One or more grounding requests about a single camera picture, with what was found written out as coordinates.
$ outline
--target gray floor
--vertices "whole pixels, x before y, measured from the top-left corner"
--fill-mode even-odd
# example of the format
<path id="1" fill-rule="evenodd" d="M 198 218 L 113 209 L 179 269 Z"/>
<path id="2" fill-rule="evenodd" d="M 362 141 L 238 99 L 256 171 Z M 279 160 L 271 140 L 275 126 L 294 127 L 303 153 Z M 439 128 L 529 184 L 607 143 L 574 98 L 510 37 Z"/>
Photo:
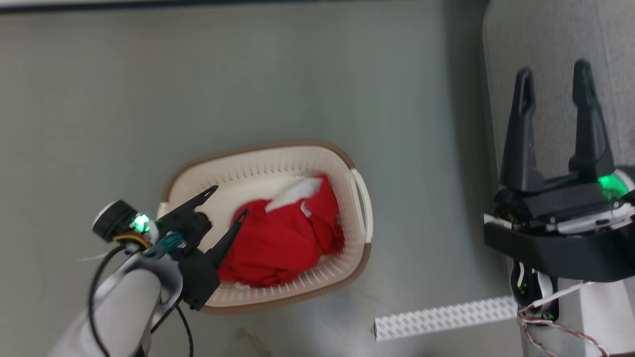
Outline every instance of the gray floor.
<path id="1" fill-rule="evenodd" d="M 514 321 L 375 344 L 373 318 L 505 293 L 488 208 L 485 1 L 313 3 L 0 17 L 0 354 L 40 356 L 84 306 L 96 212 L 154 212 L 209 153 L 318 138 L 375 211 L 350 287 L 237 316 L 187 313 L 196 356 L 519 356 Z M 184 356 L 177 316 L 151 355 Z"/>

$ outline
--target beige plastic basket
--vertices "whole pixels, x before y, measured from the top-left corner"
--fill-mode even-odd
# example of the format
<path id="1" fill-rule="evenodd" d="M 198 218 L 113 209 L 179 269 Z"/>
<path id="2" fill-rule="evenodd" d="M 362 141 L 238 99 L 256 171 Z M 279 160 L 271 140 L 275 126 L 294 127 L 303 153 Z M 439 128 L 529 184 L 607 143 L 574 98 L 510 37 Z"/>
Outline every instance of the beige plastic basket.
<path id="1" fill-rule="evenodd" d="M 269 288 L 222 283 L 202 311 L 213 314 L 245 313 L 310 299 L 355 280 L 370 257 L 373 213 L 364 180 L 351 159 L 324 142 L 293 142 L 227 152 L 190 163 L 168 185 L 158 217 L 211 185 L 216 193 L 201 207 L 213 223 L 199 249 L 207 251 L 225 234 L 242 204 L 273 198 L 296 181 L 327 174 L 339 205 L 344 230 L 344 252 L 325 256 L 294 282 Z"/>

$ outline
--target glowing green led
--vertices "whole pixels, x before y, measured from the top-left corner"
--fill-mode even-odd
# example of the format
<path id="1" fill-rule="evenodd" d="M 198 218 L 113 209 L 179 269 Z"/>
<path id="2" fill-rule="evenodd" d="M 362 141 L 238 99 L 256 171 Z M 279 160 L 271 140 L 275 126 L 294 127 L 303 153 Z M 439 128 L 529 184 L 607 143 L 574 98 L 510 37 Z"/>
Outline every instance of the glowing green led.
<path id="1" fill-rule="evenodd" d="M 607 199 L 619 199 L 623 195 L 629 193 L 626 185 L 617 177 L 616 174 L 612 173 L 607 176 L 598 177 L 598 182 L 602 185 L 602 189 L 604 190 L 604 195 Z"/>
<path id="2" fill-rule="evenodd" d="M 137 218 L 135 218 L 134 221 L 132 221 L 132 224 L 136 231 L 140 233 L 145 233 L 150 229 L 150 227 L 146 227 L 145 225 L 148 222 L 150 222 L 150 218 L 148 216 L 140 215 Z"/>

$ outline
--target gray fabric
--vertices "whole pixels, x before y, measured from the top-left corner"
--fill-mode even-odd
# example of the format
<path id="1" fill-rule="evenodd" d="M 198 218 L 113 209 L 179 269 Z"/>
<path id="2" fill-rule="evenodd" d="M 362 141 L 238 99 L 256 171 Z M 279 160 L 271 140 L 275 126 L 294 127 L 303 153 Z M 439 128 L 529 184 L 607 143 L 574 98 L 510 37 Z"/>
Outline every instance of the gray fabric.
<path id="1" fill-rule="evenodd" d="M 616 163 L 635 163 L 635 1 L 494 0 L 483 27 L 496 164 L 500 168 L 516 71 L 533 70 L 538 169 L 568 171 L 575 145 L 573 64 L 593 66 Z"/>

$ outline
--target red cloth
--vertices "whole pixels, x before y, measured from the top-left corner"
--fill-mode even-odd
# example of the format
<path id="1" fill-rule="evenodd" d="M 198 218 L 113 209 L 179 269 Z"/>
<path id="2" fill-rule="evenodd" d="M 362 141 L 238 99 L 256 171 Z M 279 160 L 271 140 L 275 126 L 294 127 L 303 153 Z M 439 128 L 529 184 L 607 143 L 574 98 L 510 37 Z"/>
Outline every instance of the red cloth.
<path id="1" fill-rule="evenodd" d="M 336 225 L 337 200 L 326 175 L 312 197 L 266 213 L 271 200 L 260 199 L 238 208 L 234 219 L 249 210 L 243 226 L 218 270 L 222 281 L 251 286 L 275 286 L 293 281 L 314 267 L 324 254 L 344 249 L 342 228 Z M 302 204 L 311 213 L 307 218 Z"/>

